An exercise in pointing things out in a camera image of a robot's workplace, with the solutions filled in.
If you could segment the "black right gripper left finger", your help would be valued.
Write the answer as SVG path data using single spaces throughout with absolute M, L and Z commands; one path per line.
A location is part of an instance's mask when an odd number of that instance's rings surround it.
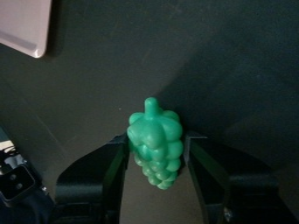
M 127 162 L 122 135 L 71 164 L 57 182 L 54 224 L 119 224 Z

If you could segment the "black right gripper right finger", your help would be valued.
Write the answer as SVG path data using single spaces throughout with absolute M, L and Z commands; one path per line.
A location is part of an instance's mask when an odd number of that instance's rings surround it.
M 185 149 L 205 224 L 299 224 L 265 162 L 197 132 Z

